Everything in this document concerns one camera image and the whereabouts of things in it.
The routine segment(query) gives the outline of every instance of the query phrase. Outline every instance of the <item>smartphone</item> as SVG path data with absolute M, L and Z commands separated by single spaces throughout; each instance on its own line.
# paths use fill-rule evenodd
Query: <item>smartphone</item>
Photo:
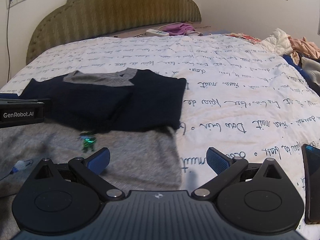
M 302 156 L 306 189 L 306 224 L 320 224 L 320 149 L 304 144 Z

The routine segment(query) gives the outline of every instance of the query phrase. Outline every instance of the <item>white circular logo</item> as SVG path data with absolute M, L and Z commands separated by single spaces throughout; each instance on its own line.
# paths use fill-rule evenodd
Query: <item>white circular logo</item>
M 156 197 L 157 199 L 159 199 L 159 198 L 162 198 L 163 195 L 162 195 L 161 193 L 158 193 L 158 194 L 155 194 L 155 197 Z

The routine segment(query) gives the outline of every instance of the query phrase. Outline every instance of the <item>metal screw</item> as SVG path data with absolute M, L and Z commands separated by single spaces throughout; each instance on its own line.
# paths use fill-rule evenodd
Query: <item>metal screw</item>
M 207 190 L 206 188 L 198 188 L 194 192 L 195 192 L 195 195 L 199 197 L 206 197 L 210 194 L 210 191 Z
M 109 197 L 120 197 L 122 195 L 122 191 L 119 190 L 119 189 L 116 189 L 116 188 L 113 188 L 113 189 L 109 189 L 107 191 L 107 195 Z

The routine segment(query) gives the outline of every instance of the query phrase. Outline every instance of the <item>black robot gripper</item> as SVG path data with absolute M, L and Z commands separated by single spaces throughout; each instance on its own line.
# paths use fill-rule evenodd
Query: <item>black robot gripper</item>
M 248 163 L 213 147 L 206 158 L 218 175 L 191 196 L 125 196 L 99 177 L 110 161 L 107 148 L 65 164 L 43 159 L 12 203 L 21 230 L 14 240 L 304 239 L 295 231 L 303 200 L 275 159 Z

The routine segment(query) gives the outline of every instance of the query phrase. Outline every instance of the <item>triangular cutout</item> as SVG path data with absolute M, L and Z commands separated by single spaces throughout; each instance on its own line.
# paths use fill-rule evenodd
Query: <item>triangular cutout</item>
M 281 176 L 276 170 L 276 167 L 272 164 L 268 165 L 266 173 L 263 176 L 266 178 L 281 179 Z
M 39 170 L 38 174 L 36 175 L 35 179 L 47 179 L 53 177 L 52 172 L 48 165 L 44 165 Z

